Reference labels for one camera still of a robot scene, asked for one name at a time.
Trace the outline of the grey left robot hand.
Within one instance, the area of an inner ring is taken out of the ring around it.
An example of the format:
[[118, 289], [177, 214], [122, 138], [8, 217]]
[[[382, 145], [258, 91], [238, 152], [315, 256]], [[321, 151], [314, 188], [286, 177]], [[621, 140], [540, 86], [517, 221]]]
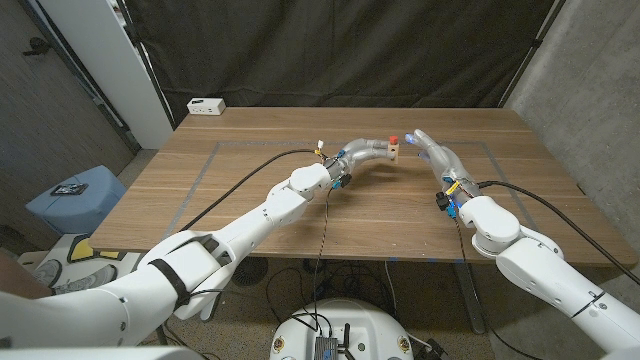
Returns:
[[390, 142], [359, 138], [345, 145], [324, 164], [332, 181], [352, 174], [363, 162], [373, 159], [396, 159], [396, 150], [389, 149]]

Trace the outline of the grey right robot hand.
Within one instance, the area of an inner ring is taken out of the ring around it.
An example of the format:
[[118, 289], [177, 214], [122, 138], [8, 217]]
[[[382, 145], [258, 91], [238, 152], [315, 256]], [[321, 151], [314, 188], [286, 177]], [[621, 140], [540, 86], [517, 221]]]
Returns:
[[405, 140], [422, 149], [419, 156], [431, 166], [436, 181], [445, 194], [453, 196], [462, 204], [482, 195], [476, 181], [451, 149], [439, 145], [420, 129], [406, 134]]

